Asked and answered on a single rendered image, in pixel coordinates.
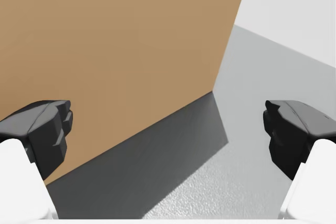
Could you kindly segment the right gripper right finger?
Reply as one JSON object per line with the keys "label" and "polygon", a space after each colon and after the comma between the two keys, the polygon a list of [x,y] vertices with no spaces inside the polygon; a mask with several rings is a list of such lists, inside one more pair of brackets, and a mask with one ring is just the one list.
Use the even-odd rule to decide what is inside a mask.
{"label": "right gripper right finger", "polygon": [[265,107],[271,160],[291,180],[279,219],[336,220],[336,120],[295,100]]}

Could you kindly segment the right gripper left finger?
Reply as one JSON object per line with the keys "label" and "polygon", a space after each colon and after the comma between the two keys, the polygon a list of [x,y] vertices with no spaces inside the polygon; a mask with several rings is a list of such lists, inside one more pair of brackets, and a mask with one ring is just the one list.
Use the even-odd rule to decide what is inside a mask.
{"label": "right gripper left finger", "polygon": [[36,101],[0,120],[0,220],[58,219],[44,181],[65,159],[70,106]]}

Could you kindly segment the tall board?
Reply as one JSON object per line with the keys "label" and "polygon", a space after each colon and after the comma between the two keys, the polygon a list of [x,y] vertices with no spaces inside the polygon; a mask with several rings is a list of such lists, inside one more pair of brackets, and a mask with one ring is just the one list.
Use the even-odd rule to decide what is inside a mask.
{"label": "tall board", "polygon": [[0,0],[0,119],[74,113],[49,184],[212,91],[241,0]]}

